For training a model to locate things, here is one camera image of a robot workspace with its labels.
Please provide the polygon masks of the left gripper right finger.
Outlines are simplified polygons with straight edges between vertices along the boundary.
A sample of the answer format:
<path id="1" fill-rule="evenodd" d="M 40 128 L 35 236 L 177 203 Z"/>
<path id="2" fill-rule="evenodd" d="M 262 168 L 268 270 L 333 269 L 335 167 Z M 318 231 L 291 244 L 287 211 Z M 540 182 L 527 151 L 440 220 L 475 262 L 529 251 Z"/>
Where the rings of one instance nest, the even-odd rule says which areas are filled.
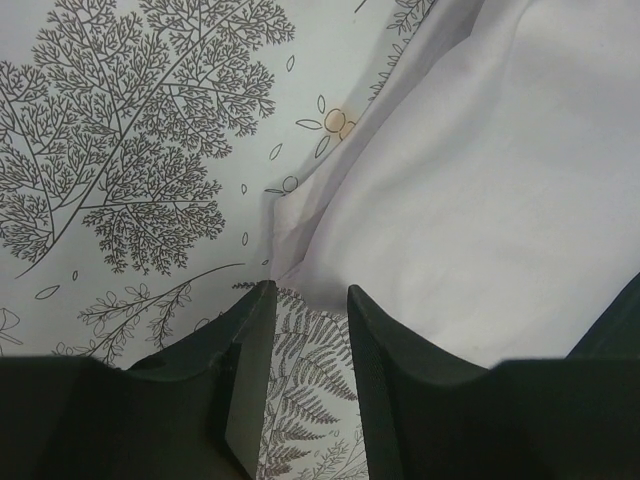
<path id="1" fill-rule="evenodd" d="M 347 297 L 373 479 L 635 479 L 639 359 L 485 369 L 425 340 L 360 287 Z"/>

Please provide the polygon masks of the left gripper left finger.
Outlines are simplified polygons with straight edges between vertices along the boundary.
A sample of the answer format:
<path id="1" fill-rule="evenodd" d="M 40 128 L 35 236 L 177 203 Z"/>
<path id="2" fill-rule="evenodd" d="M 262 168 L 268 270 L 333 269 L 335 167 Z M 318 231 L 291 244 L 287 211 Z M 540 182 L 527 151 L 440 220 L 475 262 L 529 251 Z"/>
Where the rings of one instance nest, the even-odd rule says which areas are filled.
<path id="1" fill-rule="evenodd" d="M 252 479 L 276 286 L 126 370 L 81 356 L 1 361 L 5 479 Z"/>

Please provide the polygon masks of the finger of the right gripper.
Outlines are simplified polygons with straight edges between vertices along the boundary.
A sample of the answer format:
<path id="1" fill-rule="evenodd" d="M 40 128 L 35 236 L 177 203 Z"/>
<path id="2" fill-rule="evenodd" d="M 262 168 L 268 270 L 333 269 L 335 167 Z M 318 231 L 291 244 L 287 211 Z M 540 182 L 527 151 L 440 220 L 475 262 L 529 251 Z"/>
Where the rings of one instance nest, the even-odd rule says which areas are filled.
<path id="1" fill-rule="evenodd" d="M 640 279 L 636 275 L 568 354 L 575 359 L 631 359 L 640 353 Z"/>

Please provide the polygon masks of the white t shirt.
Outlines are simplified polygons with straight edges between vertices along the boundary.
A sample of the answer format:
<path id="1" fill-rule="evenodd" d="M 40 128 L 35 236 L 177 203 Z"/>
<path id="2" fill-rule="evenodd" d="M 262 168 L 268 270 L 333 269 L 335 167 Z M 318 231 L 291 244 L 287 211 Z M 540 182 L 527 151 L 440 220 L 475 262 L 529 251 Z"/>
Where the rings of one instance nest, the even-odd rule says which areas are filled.
<path id="1" fill-rule="evenodd" d="M 567 355 L 639 271 L 639 5 L 439 1 L 274 206 L 271 275 L 482 367 Z"/>

